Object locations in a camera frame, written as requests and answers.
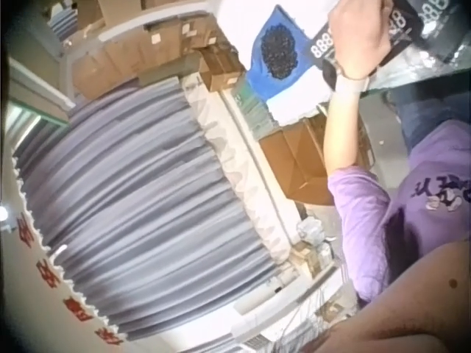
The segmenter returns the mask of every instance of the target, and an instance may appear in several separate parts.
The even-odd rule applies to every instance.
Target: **printed graphic on shirt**
[[[453,212],[463,202],[468,204],[471,202],[471,180],[461,180],[452,174],[438,176],[435,180],[425,178],[423,182],[416,184],[411,197],[414,198],[424,194],[427,196],[427,203],[425,204],[427,210],[435,211],[444,205],[448,212]]]

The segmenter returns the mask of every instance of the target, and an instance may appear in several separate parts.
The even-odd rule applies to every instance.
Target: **person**
[[[363,82],[391,51],[392,8],[392,0],[340,0],[332,10],[343,77]],[[362,309],[303,352],[454,352],[469,344],[469,82],[444,78],[391,92],[410,166],[393,199],[356,165],[360,93],[333,94],[325,167]]]

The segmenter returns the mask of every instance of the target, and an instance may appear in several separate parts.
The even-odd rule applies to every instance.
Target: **skin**
[[[336,60],[346,77],[365,79],[390,52],[391,11],[392,0],[341,0],[331,12]],[[359,99],[356,93],[333,94],[324,142],[328,175],[356,163]],[[303,351],[442,353],[469,344],[470,254],[469,241],[436,249],[373,303]]]

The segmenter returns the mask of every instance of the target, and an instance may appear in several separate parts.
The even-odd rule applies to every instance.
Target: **red chinese characters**
[[[64,299],[64,304],[80,321],[87,321],[93,318],[93,316],[88,315],[82,305],[72,297]]]
[[[108,344],[114,344],[115,346],[119,346],[121,343],[123,343],[123,340],[119,339],[119,337],[116,337],[114,333],[108,331],[104,327],[98,329],[97,331],[95,331],[95,333],[96,335],[98,335],[98,337],[100,337]]]
[[[31,249],[31,244],[34,243],[35,239],[32,236],[31,230],[28,227],[28,223],[24,217],[24,214],[21,214],[20,218],[17,218],[16,221],[18,222],[18,232],[20,233],[20,240],[28,245]]]
[[[52,272],[52,270],[49,268],[49,264],[47,263],[47,260],[44,259],[43,262],[38,261],[36,263],[36,267],[38,268],[39,273],[41,274],[41,277],[43,277],[44,282],[46,282],[49,287],[56,288],[57,285],[60,283],[60,280],[54,274],[54,272]]]

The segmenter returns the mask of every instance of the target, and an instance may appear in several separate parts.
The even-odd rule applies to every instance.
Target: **black beads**
[[[275,79],[289,77],[297,67],[297,53],[294,37],[286,26],[271,26],[262,37],[262,58],[268,71]]]

